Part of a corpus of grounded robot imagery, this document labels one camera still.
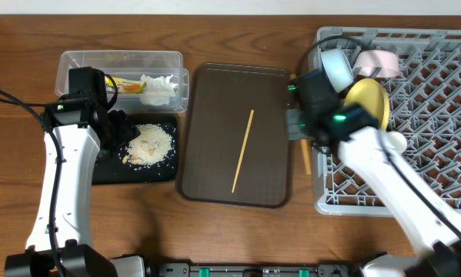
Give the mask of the white bowl with rice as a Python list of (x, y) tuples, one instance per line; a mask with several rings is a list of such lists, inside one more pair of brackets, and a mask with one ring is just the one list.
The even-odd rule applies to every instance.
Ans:
[(361, 52), (353, 66), (362, 76), (371, 76), (379, 71), (379, 78), (395, 78), (399, 75), (398, 55), (384, 50), (368, 50)]

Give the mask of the green orange snack wrapper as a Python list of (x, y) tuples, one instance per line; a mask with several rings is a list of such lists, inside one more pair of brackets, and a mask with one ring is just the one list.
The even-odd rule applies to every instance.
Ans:
[(133, 81), (119, 77), (105, 77), (106, 90), (120, 94), (139, 94), (145, 87), (144, 81)]

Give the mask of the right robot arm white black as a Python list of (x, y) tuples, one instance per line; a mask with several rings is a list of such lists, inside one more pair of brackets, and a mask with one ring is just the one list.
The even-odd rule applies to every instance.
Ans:
[(286, 111), (290, 140), (325, 139), (336, 157), (380, 198), (410, 241), (415, 259), (380, 255), (361, 276), (461, 276), (461, 214), (444, 202), (394, 149), (378, 121), (361, 105), (310, 119)]

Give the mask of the light blue bowl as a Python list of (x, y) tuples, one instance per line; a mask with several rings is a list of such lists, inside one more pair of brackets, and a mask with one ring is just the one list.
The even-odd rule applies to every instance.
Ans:
[(323, 70), (336, 92), (345, 90), (353, 83), (352, 68), (341, 49), (324, 51), (321, 53), (321, 59)]

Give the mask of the yellow plate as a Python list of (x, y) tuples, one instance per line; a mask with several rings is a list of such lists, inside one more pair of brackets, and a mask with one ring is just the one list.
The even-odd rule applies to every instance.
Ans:
[(360, 104), (373, 118), (376, 118), (382, 130), (387, 129), (390, 115), (389, 96), (376, 80), (364, 78), (349, 90), (344, 104), (354, 103)]

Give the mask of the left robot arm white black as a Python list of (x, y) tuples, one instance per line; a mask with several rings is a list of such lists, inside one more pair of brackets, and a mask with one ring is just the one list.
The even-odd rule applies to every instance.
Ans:
[(41, 201), (25, 251), (5, 260), (6, 276), (144, 276), (139, 255), (107, 259), (92, 246), (95, 164), (139, 135), (121, 110), (89, 98), (61, 99), (38, 116), (45, 130)]

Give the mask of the pale green cup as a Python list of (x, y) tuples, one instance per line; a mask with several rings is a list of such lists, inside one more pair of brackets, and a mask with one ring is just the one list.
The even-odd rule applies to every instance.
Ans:
[(408, 142), (401, 132), (387, 132), (386, 133), (386, 147), (390, 153), (403, 154), (408, 147)]

